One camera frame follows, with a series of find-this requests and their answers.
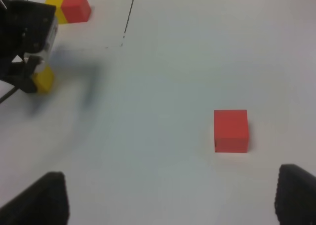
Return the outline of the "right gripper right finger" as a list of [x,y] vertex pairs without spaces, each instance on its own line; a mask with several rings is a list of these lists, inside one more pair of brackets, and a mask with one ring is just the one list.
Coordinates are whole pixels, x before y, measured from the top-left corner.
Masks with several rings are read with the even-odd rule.
[[275,214],[281,225],[316,223],[316,177],[295,164],[279,168]]

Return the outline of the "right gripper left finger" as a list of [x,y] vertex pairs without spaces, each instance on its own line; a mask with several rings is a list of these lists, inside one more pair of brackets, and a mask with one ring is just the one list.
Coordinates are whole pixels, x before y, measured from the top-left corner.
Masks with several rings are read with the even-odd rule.
[[66,179],[48,172],[0,208],[2,225],[66,225],[70,217]]

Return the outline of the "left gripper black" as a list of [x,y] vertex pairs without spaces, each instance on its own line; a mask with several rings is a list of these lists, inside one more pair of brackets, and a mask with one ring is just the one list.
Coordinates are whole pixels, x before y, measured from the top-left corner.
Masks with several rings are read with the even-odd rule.
[[[0,76],[25,93],[38,91],[32,76],[55,11],[46,3],[0,0]],[[16,56],[22,61],[13,63]]]

